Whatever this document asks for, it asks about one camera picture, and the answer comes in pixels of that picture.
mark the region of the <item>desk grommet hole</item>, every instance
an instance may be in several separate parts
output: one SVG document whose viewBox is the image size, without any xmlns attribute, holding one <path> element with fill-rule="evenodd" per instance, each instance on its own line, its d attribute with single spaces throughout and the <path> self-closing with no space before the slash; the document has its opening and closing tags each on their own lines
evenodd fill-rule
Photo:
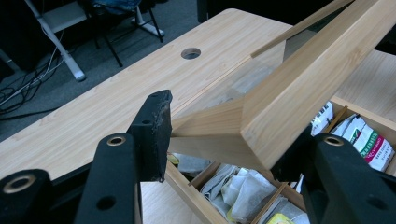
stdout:
<svg viewBox="0 0 396 224">
<path fill-rule="evenodd" d="M 196 59 L 201 55 L 201 50 L 198 48 L 189 48 L 181 51 L 181 57 L 187 60 Z"/>
</svg>

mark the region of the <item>cable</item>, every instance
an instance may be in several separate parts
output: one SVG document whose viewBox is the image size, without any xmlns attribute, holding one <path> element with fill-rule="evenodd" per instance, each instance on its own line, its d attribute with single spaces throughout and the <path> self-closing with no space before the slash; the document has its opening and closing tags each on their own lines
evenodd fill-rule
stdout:
<svg viewBox="0 0 396 224">
<path fill-rule="evenodd" d="M 38 67 L 37 69 L 43 69 L 45 66 L 48 65 L 48 62 L 46 62 L 45 64 L 41 65 L 40 67 Z M 7 84 L 3 89 L 0 90 L 0 94 L 3 94 L 3 96 L 1 96 L 2 100 L 0 102 L 3 102 L 5 99 L 7 99 L 10 95 L 12 95 L 16 90 L 20 89 L 24 84 L 25 84 L 25 80 L 27 77 L 29 77 L 30 75 L 32 75 L 34 72 L 30 72 L 30 73 L 26 73 L 24 74 L 22 77 L 18 77 L 17 79 L 13 80 L 12 82 L 10 82 L 9 84 Z M 17 88 L 11 88 L 12 85 L 14 85 L 16 82 L 20 81 L 21 79 L 23 79 L 23 81 L 21 82 L 21 84 L 19 85 L 19 87 Z"/>
<path fill-rule="evenodd" d="M 58 64 L 54 68 L 48 70 L 48 72 L 46 72 L 45 74 L 43 74 L 41 76 L 39 76 L 38 73 L 36 73 L 35 78 L 31 79 L 25 86 L 23 86 L 21 89 L 19 89 L 17 93 L 14 93 L 15 96 L 20 94 L 21 100 L 14 105 L 10 105 L 6 108 L 0 109 L 0 115 L 15 111 L 16 109 L 20 108 L 26 102 L 32 100 L 32 98 L 37 93 L 41 84 L 43 82 L 47 81 L 48 79 L 50 79 L 50 77 L 52 77 L 53 74 L 55 74 L 56 69 L 61 65 L 61 63 L 59 63 L 59 62 L 57 62 L 57 63 Z M 52 74 L 50 74 L 46 80 L 42 81 L 41 79 L 44 78 L 44 76 L 50 72 L 52 72 Z"/>
<path fill-rule="evenodd" d="M 62 40 L 63 36 L 64 36 L 64 30 L 62 31 L 60 40 Z M 55 49 L 54 49 L 54 51 L 52 52 L 52 55 L 51 55 L 49 61 L 46 63 L 47 70 L 46 70 L 45 73 L 39 75 L 40 73 L 42 73 L 42 72 L 44 71 L 44 68 L 45 68 L 45 66 L 44 66 L 43 69 L 42 69 L 40 72 L 38 72 L 38 73 L 35 72 L 35 76 L 34 76 L 33 78 L 31 78 L 25 85 L 23 85 L 23 83 L 24 83 L 24 80 L 26 79 L 26 75 L 23 76 L 23 82 L 22 82 L 22 84 L 21 84 L 21 86 L 22 86 L 22 85 L 23 85 L 23 86 L 20 87 L 17 91 L 15 91 L 14 89 L 12 89 L 12 91 L 11 91 L 12 93 L 10 93 L 9 95 L 6 95 L 6 94 L 3 93 L 3 95 L 4 95 L 3 98 L 7 98 L 7 99 L 3 100 L 3 101 L 0 103 L 0 106 L 1 106 L 1 105 L 4 105 L 6 102 L 8 102 L 9 100 L 11 100 L 12 98 L 14 98 L 15 96 L 17 96 L 18 94 L 21 95 L 22 100 L 21 100 L 20 102 L 16 103 L 15 105 L 11 105 L 11 106 L 7 107 L 6 109 L 1 109 L 1 108 L 0 108 L 0 115 L 1 115 L 1 114 L 9 113 L 9 112 L 11 112 L 11 111 L 14 111 L 14 110 L 18 109 L 19 107 L 21 107 L 21 106 L 22 106 L 24 103 L 26 103 L 27 101 L 30 101 L 30 100 L 33 98 L 33 96 L 35 96 L 35 94 L 37 93 L 38 88 L 40 87 L 40 85 L 41 85 L 43 82 L 45 82 L 45 81 L 47 81 L 48 79 L 50 79 L 50 77 L 53 76 L 54 72 L 56 71 L 56 68 L 58 68 L 58 67 L 64 62 L 64 59 L 62 59 L 62 61 L 59 63 L 59 57 L 58 57 L 58 58 L 57 58 L 57 65 L 56 65 L 54 68 L 50 69 L 50 66 L 51 66 L 51 64 L 52 64 L 52 60 L 53 60 L 53 58 L 54 58 L 54 56 L 55 56 L 55 53 L 56 53 L 56 50 L 57 50 L 57 49 L 58 49 L 58 48 L 55 47 Z M 43 79 L 48 73 L 50 73 L 50 72 L 52 72 L 52 71 L 54 71 L 54 72 L 53 72 L 47 79 L 45 79 L 45 80 L 42 81 L 42 79 Z M 33 95 L 32 95 L 31 97 L 28 98 L 29 93 L 30 93 L 30 90 L 33 89 L 33 88 L 35 88 L 34 93 L 33 93 Z"/>
</svg>

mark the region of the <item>metal grommet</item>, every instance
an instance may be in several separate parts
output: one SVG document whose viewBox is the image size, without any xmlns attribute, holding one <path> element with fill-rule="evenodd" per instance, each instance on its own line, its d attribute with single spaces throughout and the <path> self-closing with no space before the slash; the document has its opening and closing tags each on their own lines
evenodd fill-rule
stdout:
<svg viewBox="0 0 396 224">
<path fill-rule="evenodd" d="M 323 140 L 324 140 L 325 143 L 327 143 L 329 145 L 332 145 L 332 146 L 335 146 L 335 147 L 340 147 L 340 146 L 342 146 L 344 144 L 344 141 L 342 139 L 340 139 L 340 138 L 337 138 L 337 137 L 329 137 L 329 136 L 327 136 Z"/>
<path fill-rule="evenodd" d="M 18 176 L 9 181 L 4 187 L 3 192 L 7 194 L 16 193 L 27 189 L 35 183 L 35 176 L 31 174 Z"/>
<path fill-rule="evenodd" d="M 124 136 L 113 136 L 107 140 L 107 144 L 111 147 L 122 145 L 126 141 Z"/>
</svg>

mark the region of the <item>bolt hole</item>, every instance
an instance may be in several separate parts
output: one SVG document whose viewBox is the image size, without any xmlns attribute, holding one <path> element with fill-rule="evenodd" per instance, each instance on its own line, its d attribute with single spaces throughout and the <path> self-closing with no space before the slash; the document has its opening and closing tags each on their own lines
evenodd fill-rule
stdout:
<svg viewBox="0 0 396 224">
<path fill-rule="evenodd" d="M 3 192 L 7 194 L 16 193 L 29 188 L 35 183 L 34 175 L 22 175 L 9 181 L 3 188 Z"/>
<path fill-rule="evenodd" d="M 115 136 L 107 140 L 107 144 L 112 147 L 119 146 L 124 142 L 125 138 L 123 136 Z"/>
<path fill-rule="evenodd" d="M 341 139 L 339 139 L 339 138 L 336 138 L 336 137 L 326 137 L 326 138 L 324 139 L 324 141 L 325 141 L 327 144 L 332 145 L 332 146 L 335 146 L 335 147 L 340 147 L 340 146 L 342 146 L 342 145 L 344 144 L 344 141 L 343 141 L 343 140 L 341 140 Z"/>
<path fill-rule="evenodd" d="M 101 211 L 106 211 L 116 204 L 116 198 L 113 196 L 106 196 L 99 200 L 96 207 Z"/>
<path fill-rule="evenodd" d="M 197 48 L 185 49 L 181 52 L 181 57 L 187 60 L 196 59 L 201 55 L 201 50 Z"/>
<path fill-rule="evenodd" d="M 373 207 L 376 207 L 380 210 L 387 210 L 388 206 L 386 203 L 384 203 L 382 200 L 376 198 L 373 194 L 370 194 L 369 197 L 367 198 L 367 203 L 370 204 Z"/>
</svg>

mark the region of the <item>black plastic bracket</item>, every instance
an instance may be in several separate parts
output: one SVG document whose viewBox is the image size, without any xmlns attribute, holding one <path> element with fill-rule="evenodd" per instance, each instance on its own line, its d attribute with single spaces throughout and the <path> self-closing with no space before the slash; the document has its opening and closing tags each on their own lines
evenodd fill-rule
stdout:
<svg viewBox="0 0 396 224">
<path fill-rule="evenodd" d="M 272 169 L 280 181 L 304 175 L 310 223 L 394 223 L 396 178 L 372 169 L 347 140 L 333 134 L 298 137 Z"/>
<path fill-rule="evenodd" d="M 24 170 L 0 181 L 0 223 L 141 223 L 141 181 L 164 181 L 170 91 L 151 94 L 127 133 L 103 138 L 93 162 L 50 181 Z"/>
</svg>

